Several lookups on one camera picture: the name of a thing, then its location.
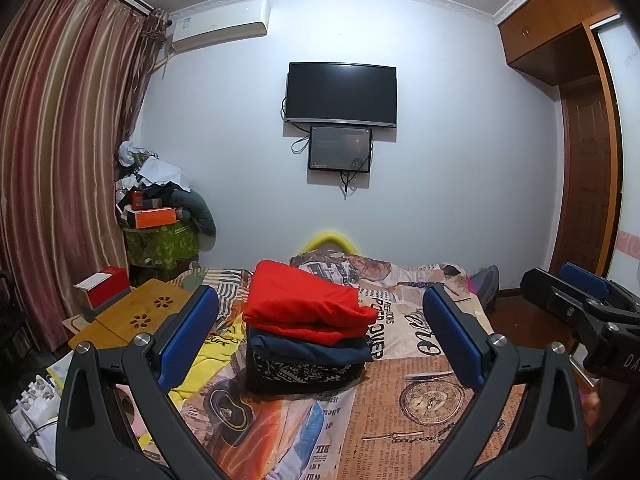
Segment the small black screen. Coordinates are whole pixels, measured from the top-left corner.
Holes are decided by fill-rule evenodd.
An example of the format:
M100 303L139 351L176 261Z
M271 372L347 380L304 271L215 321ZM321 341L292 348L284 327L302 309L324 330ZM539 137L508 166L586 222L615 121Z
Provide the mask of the small black screen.
M396 126L396 69L346 63L290 63L287 121Z
M312 126L309 169L369 173L371 130L344 126Z

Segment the metal screw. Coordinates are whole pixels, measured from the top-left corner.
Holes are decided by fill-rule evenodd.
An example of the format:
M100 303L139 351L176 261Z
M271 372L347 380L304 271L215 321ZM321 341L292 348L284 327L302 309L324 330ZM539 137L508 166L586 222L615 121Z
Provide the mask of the metal screw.
M509 340L502 334L491 334L489 339L491 340L491 344L494 346L505 346L509 342Z
M146 346L149 344L149 341L151 341L151 336L146 332L143 332L142 334L137 334L133 338L133 344L135 346Z
M88 341L82 341L81 343L78 343L78 346L76 346L76 352L78 352L79 354L85 354L89 351L90 348L91 343L89 343Z
M553 341L551 343L551 349L556 353L556 354L564 354L564 352L566 351L566 349L564 348L564 345L558 341Z

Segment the blue gripper pad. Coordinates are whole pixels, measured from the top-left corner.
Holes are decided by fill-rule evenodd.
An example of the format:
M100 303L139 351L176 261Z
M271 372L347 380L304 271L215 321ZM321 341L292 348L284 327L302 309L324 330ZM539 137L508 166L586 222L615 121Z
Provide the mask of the blue gripper pad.
M609 287L606 280L574 264L567 263L560 268L560 279L597 300L602 301L609 297Z
M158 385L165 393L182 384L218 317L218 295L207 288L162 352Z
M452 301L451 303L453 308L457 308L455 303ZM484 385L482 354L478 346L473 342L467 330L451 312L447 302L434 287L430 287L425 291L422 298L422 310L460 384L471 388L477 393ZM486 338L487 334L484 333L479 324L478 328Z

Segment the baseboard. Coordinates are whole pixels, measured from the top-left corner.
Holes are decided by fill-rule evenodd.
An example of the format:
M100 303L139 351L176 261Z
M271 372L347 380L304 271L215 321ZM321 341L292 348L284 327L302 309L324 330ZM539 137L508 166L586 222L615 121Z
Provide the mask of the baseboard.
M501 288L495 293L496 298L510 298L511 296L520 296L522 291L519 288Z

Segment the bedspread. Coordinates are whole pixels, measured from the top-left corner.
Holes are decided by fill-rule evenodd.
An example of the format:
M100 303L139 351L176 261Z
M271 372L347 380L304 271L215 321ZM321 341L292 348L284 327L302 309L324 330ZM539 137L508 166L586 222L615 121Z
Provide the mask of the bedspread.
M357 288L360 303L378 311L376 323L369 327L374 361L343 390L254 396L244 388L245 342L239 318L250 273L190 271L178 285L194 290L207 283L221 298L209 344L220 346L219 338L229 344L223 358L216 350L214 363L198 355L185 380L190 384L171 394L174 401L186 398L180 414L232 480L411 478L446 439L473 397L473 391L456 379L425 322L424 289L429 283L443 283L460 309L492 332L464 270L451 264L405 268L333 251L305 253L290 264ZM499 452L522 392L522 386L512 390L479 463ZM145 453L162 461L153 442Z

